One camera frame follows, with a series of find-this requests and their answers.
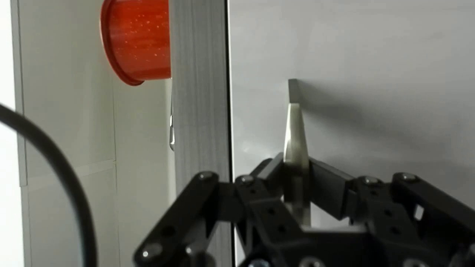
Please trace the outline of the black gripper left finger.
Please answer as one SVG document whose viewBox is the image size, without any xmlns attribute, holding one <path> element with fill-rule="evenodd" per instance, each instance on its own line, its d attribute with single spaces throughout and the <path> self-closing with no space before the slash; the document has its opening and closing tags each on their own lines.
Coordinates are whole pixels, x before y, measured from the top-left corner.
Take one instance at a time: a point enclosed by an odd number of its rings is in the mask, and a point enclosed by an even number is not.
<svg viewBox="0 0 475 267">
<path fill-rule="evenodd" d="M 220 222 L 238 227 L 240 267 L 298 267 L 293 244 L 304 231 L 281 201 L 284 173 L 281 154 L 235 182 L 197 173 L 136 250 L 136 267 L 217 267 L 209 246 Z"/>
</svg>

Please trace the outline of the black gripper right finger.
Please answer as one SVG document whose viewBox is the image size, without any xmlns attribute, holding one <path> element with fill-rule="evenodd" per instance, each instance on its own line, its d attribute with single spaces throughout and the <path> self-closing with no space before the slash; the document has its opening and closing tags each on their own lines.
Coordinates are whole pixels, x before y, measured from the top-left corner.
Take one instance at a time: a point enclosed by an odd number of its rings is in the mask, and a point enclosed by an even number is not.
<svg viewBox="0 0 475 267">
<path fill-rule="evenodd" d="M 385 182 L 312 160 L 311 200 L 364 228 L 370 267 L 475 267 L 475 210 L 415 173 Z"/>
</svg>

